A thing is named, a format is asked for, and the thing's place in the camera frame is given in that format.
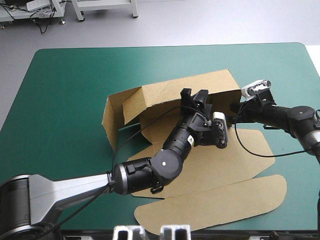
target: gray floor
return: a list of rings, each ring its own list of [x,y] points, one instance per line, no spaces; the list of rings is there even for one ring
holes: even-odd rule
[[[0,128],[34,53],[44,48],[300,42],[320,44],[319,0],[141,0],[130,9],[85,13],[41,35],[29,23],[0,30]]]

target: green tabletop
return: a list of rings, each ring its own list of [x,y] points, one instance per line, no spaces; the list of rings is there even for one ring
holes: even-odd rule
[[[0,132],[0,182],[24,173],[58,180],[110,170],[112,150],[101,125],[108,95],[222,69],[229,69],[239,86],[270,80],[280,106],[320,107],[319,76],[305,46],[299,43],[43,49],[35,53]],[[260,124],[241,127],[262,130],[275,154],[301,150],[298,141],[281,130],[263,130]],[[122,130],[119,142],[138,129],[136,125]],[[137,136],[117,161],[126,161],[148,145]],[[306,153],[277,158],[259,176],[272,174],[287,180],[281,206],[213,229],[316,229],[320,189],[316,159]],[[110,229],[136,224],[135,208],[153,201],[157,200],[106,194],[63,228]],[[62,217],[77,207],[67,209]]]

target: cardboard flap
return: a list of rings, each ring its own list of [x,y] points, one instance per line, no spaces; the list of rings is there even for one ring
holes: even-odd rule
[[[259,130],[238,129],[238,134],[250,150],[260,154],[272,155],[272,151]],[[181,174],[164,190],[152,194],[149,189],[133,193],[136,197],[170,198],[174,196],[219,188],[249,180],[275,163],[275,158],[256,157],[247,153],[239,144],[235,130],[229,129],[227,148],[215,146],[193,147],[183,163]],[[153,157],[163,146],[155,143],[129,160]]]
[[[190,225],[194,231],[268,213],[280,206],[286,193],[285,178],[272,175],[142,205],[134,216],[153,234],[173,224]]]
[[[109,95],[102,117],[102,125],[113,150],[116,149],[118,131],[125,126],[122,103],[141,87]]]
[[[194,94],[201,89],[208,89],[210,95],[237,91],[237,102],[239,102],[241,96],[238,84],[227,69],[144,85],[123,103],[124,123],[129,123],[152,106],[174,100],[179,100],[180,103],[180,92],[183,88],[192,89]],[[232,97],[234,93],[229,92],[228,95]],[[229,98],[224,97],[223,101],[229,102]],[[161,114],[159,111],[153,110],[152,112]],[[148,118],[149,116],[155,117],[145,113],[145,117]]]

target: silver arm segment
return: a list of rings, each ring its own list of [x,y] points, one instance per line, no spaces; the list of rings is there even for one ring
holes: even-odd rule
[[[51,181],[29,176],[30,223],[55,224],[63,209],[92,198],[108,184],[108,174]]]

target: white sticker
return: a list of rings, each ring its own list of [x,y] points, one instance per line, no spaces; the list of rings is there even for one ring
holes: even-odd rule
[[[187,140],[190,143],[191,147],[193,147],[195,144],[194,138],[191,135],[189,135]]]

